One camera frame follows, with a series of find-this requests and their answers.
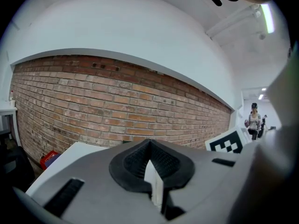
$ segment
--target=person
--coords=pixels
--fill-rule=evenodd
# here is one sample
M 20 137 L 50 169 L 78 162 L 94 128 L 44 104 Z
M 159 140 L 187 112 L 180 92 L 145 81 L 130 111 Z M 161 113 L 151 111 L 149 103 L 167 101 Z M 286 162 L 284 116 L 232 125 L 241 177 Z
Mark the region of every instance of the person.
M 262 118 L 261 130 L 258 132 L 258 135 L 257 135 L 258 138 L 261 138 L 263 135 L 264 127 L 266 126 L 266 118 L 267 118 L 267 115 L 265 114 L 265 116 Z
M 251 113 L 248 118 L 248 132 L 252 135 L 252 140 L 256 140 L 260 128 L 261 115 L 257 112 L 257 103 L 252 103 Z

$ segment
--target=brick wall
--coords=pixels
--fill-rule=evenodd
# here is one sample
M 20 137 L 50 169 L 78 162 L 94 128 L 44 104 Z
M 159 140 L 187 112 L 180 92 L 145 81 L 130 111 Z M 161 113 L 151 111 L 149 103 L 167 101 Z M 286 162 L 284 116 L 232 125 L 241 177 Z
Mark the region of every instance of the brick wall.
M 115 146 L 153 138 L 205 148 L 231 110 L 198 89 L 142 66 L 93 56 L 16 65 L 11 83 L 22 145 L 37 161 L 72 143 Z

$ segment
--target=woman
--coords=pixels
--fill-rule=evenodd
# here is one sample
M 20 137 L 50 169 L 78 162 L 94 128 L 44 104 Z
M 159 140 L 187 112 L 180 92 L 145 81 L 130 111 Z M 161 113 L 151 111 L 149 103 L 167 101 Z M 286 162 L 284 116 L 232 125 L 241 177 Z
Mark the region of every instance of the woman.
M 251 113 L 249 115 L 246 127 L 249 127 L 248 132 L 252 135 L 252 140 L 256 140 L 258 130 L 260 128 L 261 115 L 257 113 L 257 103 L 252 103 Z

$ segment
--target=white wall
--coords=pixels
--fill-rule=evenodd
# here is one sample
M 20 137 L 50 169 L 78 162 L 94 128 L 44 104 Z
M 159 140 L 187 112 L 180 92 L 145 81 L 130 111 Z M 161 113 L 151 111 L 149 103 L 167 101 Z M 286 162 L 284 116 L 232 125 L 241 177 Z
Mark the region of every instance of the white wall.
M 244 113 L 244 99 L 243 93 L 239 90 L 239 86 L 236 84 L 236 92 L 235 92 L 235 110 L 230 115 L 229 121 L 229 129 L 235 127 L 240 124 L 241 120 L 243 120 Z
M 287 56 L 284 54 L 273 63 L 242 66 L 235 70 L 236 82 L 240 89 L 268 87 L 280 74 L 286 62 Z
M 192 17 L 161 0 L 64 0 L 29 26 L 11 28 L 1 50 L 2 98 L 9 93 L 9 65 L 42 56 L 86 54 L 141 64 L 235 108 L 234 74 L 220 47 Z
M 244 101 L 244 116 L 243 120 L 240 120 L 239 125 L 243 126 L 244 121 L 248 119 L 251 111 L 251 104 L 257 103 L 257 111 L 261 115 L 261 118 L 266 114 L 266 125 L 270 129 L 271 126 L 276 126 L 277 129 L 281 127 L 281 122 L 278 118 L 276 111 L 269 101 L 248 99 Z

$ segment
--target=white table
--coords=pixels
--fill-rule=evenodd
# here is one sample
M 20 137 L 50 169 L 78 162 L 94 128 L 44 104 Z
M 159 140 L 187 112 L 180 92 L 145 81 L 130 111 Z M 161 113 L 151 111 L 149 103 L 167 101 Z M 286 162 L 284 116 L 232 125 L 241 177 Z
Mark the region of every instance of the white table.
M 35 191 L 49 178 L 60 172 L 65 167 L 72 164 L 77 159 L 100 150 L 107 149 L 107 147 L 95 146 L 81 142 L 75 142 L 62 155 L 60 155 L 30 186 L 26 194 L 32 196 Z M 149 161 L 144 180 L 151 183 L 153 188 L 152 201 L 157 207 L 162 205 L 163 197 L 163 181 L 156 172 L 153 164 Z
M 16 117 L 17 110 L 18 109 L 16 107 L 11 107 L 8 101 L 0 100 L 0 116 L 3 116 L 3 115 L 12 115 L 13 116 L 15 138 L 16 138 L 18 146 L 21 146 L 19 132 L 18 132 L 18 126 L 17 126 L 17 117 Z

